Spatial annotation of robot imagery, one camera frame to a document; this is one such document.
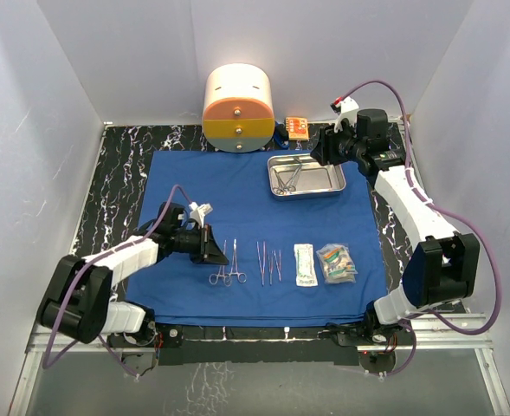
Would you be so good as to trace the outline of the steel scissors ring handles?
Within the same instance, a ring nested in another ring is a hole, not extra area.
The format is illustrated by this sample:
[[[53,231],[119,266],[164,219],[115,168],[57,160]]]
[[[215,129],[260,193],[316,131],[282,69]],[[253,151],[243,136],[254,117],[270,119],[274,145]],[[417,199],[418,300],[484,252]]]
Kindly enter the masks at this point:
[[[224,286],[229,287],[232,284],[231,277],[225,273],[225,266],[221,265],[217,273],[209,275],[209,283],[211,285],[217,285],[222,282]]]

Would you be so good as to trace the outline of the steel forceps ring handles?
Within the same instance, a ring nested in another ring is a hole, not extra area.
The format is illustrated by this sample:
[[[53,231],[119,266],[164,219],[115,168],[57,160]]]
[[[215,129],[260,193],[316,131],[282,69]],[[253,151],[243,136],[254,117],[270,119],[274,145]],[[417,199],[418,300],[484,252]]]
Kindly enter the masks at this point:
[[[237,259],[237,241],[234,240],[232,247],[232,257],[230,263],[229,272],[225,275],[224,284],[226,286],[230,286],[234,279],[239,283],[247,282],[247,274],[245,272],[241,272],[238,267],[238,259]]]

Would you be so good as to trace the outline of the steel instrument tray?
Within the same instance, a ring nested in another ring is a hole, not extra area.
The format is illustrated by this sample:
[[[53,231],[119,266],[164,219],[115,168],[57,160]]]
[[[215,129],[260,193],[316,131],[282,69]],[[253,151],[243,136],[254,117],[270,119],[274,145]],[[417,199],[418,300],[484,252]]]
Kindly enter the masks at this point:
[[[276,184],[273,169],[293,170],[295,157],[302,162],[296,191],[286,195],[275,194],[272,191],[272,186]],[[345,174],[341,166],[321,166],[309,153],[273,156],[268,160],[267,168],[270,190],[277,200],[332,197],[340,194],[346,187]]]

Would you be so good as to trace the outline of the long serrated steel forceps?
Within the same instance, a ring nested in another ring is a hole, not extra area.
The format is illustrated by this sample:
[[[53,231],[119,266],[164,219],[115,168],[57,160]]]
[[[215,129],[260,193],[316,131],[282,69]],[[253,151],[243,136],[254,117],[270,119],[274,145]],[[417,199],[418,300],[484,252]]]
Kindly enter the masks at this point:
[[[265,285],[265,272],[266,272],[266,243],[264,241],[256,242],[257,257],[259,270],[261,274],[261,286]]]

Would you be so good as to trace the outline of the steel tweezers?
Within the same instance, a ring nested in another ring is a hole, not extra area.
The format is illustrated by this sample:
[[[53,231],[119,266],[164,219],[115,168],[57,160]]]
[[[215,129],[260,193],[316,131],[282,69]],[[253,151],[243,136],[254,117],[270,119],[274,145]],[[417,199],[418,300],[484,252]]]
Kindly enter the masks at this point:
[[[274,251],[274,261],[278,273],[278,279],[281,281],[281,252],[279,250]]]
[[[268,283],[269,285],[273,285],[273,274],[274,274],[274,253],[273,251],[269,251],[267,255],[268,260]]]

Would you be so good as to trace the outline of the long white green pouch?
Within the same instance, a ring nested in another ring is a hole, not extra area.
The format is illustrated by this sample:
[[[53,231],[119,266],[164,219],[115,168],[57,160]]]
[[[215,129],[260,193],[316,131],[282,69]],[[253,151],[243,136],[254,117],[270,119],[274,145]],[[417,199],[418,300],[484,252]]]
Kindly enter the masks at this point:
[[[318,279],[314,266],[313,246],[311,244],[295,244],[294,257],[296,284],[304,288],[316,287]]]

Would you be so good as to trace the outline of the blue surgical cloth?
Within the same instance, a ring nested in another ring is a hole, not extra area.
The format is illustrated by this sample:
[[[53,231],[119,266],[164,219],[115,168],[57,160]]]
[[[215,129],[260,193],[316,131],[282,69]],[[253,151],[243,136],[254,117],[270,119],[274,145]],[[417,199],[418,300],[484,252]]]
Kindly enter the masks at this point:
[[[387,292],[385,269],[373,207],[365,178],[353,163],[342,169],[346,187],[339,195],[280,201],[268,182],[267,153],[166,152],[154,154],[140,221],[154,219],[181,185],[183,194],[211,204],[207,220],[215,239],[232,257],[237,241],[238,267],[246,283],[211,285],[210,265],[195,265],[185,254],[133,274],[126,299],[153,309],[159,323],[198,326],[285,327],[354,322],[368,303]],[[266,243],[265,285],[261,286],[256,242]],[[348,247],[357,274],[352,283],[316,287],[296,284],[295,244]],[[273,285],[268,283],[269,251],[281,252],[281,281],[274,261]]]

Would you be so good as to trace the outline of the green clear supply packet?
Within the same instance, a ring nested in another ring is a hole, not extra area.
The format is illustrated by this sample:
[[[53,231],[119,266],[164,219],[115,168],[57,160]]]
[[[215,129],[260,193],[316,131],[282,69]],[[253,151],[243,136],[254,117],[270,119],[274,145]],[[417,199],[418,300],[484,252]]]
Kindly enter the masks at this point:
[[[317,257],[327,283],[335,283],[345,276],[347,262],[343,249],[319,250]]]

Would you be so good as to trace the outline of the white blue supply packet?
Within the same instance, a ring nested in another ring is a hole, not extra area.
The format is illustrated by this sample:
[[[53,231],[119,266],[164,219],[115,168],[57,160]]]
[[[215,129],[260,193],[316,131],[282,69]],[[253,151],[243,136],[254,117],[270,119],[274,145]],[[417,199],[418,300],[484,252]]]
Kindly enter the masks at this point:
[[[326,244],[317,251],[317,257],[327,280],[352,278],[358,273],[345,245]]]

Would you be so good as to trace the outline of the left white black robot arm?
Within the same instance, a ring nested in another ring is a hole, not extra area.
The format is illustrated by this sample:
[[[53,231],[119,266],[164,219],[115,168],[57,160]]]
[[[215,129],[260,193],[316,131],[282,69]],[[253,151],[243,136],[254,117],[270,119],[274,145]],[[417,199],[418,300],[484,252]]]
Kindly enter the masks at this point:
[[[209,204],[163,203],[158,218],[139,227],[126,241],[97,255],[66,255],[56,265],[36,313],[36,323],[88,344],[100,335],[125,334],[145,346],[156,335],[152,309],[116,301],[114,289],[136,272],[173,253],[194,264],[227,265],[205,218]]]

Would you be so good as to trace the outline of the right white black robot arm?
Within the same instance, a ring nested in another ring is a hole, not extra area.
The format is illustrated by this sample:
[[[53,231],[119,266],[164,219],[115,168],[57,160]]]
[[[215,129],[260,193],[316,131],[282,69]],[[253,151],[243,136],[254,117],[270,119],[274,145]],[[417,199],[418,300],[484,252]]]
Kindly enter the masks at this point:
[[[354,162],[387,202],[410,241],[412,256],[402,280],[388,295],[368,304],[363,330],[376,344],[392,337],[400,321],[474,292],[480,243],[433,211],[421,187],[407,178],[405,153],[391,148],[382,109],[358,111],[355,125],[343,119],[320,129],[310,152],[321,166]]]

